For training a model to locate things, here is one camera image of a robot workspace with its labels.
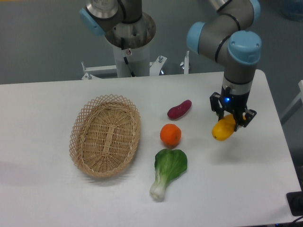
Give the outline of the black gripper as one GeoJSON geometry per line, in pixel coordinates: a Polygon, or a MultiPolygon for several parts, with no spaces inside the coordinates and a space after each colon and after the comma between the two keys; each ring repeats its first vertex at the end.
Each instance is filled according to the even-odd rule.
{"type": "Polygon", "coordinates": [[[247,127],[248,124],[257,115],[257,112],[255,110],[247,109],[249,94],[250,92],[242,95],[232,94],[229,87],[227,89],[222,88],[221,94],[214,92],[210,96],[210,104],[212,111],[215,112],[218,116],[218,121],[224,117],[225,110],[229,113],[232,113],[234,110],[234,131],[237,131],[240,127],[247,127]]]}

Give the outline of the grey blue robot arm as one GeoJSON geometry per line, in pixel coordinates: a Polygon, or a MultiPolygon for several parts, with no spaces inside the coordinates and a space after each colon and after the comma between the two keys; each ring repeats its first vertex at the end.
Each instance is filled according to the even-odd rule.
{"type": "MultiPolygon", "coordinates": [[[[210,96],[211,109],[219,119],[231,113],[236,131],[256,115],[247,100],[262,42],[248,28],[260,16],[260,4],[256,0],[211,4],[218,17],[211,23],[194,23],[187,33],[187,47],[224,67],[221,92],[210,96]]],[[[143,12],[140,0],[89,0],[80,9],[80,18],[93,35],[104,36],[112,45],[119,77],[151,75],[149,45],[156,25],[143,12]]]]}

